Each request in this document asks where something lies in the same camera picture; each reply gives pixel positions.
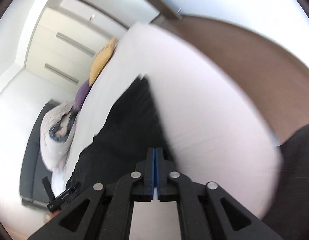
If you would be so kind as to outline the black jeans pants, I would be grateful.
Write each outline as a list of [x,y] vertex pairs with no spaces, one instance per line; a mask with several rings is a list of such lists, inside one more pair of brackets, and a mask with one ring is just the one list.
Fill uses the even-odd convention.
[[114,103],[93,142],[80,153],[66,184],[69,188],[80,183],[70,200],[96,183],[117,182],[146,159],[149,148],[159,147],[165,159],[172,161],[150,84],[145,77],[137,77]]

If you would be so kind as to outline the dark grey headboard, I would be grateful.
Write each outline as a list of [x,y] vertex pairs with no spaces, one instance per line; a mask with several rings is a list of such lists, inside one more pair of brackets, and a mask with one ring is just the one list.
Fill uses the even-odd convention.
[[42,184],[42,179],[44,177],[51,179],[52,172],[45,167],[41,158],[40,127],[44,115],[57,105],[57,102],[50,100],[39,113],[27,142],[20,172],[19,194],[22,205],[44,211],[47,210],[46,205],[49,198]]

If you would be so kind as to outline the rolled grey duvet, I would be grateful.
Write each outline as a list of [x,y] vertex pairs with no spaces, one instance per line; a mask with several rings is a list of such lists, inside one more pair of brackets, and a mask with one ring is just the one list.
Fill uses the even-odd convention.
[[51,172],[63,169],[67,161],[76,128],[77,114],[72,111],[73,105],[72,101],[57,105],[44,115],[41,123],[41,156]]

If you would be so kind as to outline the white bed mattress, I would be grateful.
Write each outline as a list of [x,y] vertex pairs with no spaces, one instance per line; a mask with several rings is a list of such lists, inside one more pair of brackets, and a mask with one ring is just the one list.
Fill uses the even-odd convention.
[[[52,174],[53,188],[60,194],[69,189],[66,184],[80,153],[137,77],[150,84],[176,170],[195,183],[216,182],[262,221],[281,166],[265,121],[240,87],[210,59],[152,24],[136,23],[129,29],[92,85],[76,116],[65,166]],[[152,149],[153,200],[134,203],[128,239],[182,239],[176,202],[158,199],[158,148]]]

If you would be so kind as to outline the person black trouser leg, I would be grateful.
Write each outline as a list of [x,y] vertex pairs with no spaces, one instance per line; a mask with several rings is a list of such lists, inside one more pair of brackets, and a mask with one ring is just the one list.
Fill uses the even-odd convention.
[[309,124],[281,146],[283,165],[263,222],[283,239],[309,239]]

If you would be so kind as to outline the purple cushion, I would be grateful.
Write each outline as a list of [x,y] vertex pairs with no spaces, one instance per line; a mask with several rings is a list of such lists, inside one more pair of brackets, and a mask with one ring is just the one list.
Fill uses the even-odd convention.
[[90,92],[89,80],[86,80],[83,85],[78,89],[72,111],[77,113],[81,110],[83,103]]

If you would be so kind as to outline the yellow cushion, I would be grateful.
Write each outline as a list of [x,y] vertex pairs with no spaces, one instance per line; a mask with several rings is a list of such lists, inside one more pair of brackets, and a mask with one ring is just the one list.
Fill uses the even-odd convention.
[[102,72],[107,62],[112,57],[115,50],[115,46],[116,46],[116,38],[112,37],[108,41],[108,43],[96,55],[90,70],[89,87],[91,87],[94,84],[99,74]]

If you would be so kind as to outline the cream wardrobe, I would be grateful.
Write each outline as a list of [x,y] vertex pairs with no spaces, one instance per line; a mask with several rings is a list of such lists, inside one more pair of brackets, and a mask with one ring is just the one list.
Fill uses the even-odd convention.
[[93,28],[60,11],[45,7],[33,31],[26,70],[75,94],[89,78],[97,53],[127,29],[112,20]]

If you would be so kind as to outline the brown wooden door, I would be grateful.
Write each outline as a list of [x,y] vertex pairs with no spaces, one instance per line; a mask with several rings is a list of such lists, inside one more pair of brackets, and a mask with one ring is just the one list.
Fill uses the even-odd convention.
[[164,0],[78,0],[128,28],[135,22],[152,22],[159,16],[181,20],[182,16]]

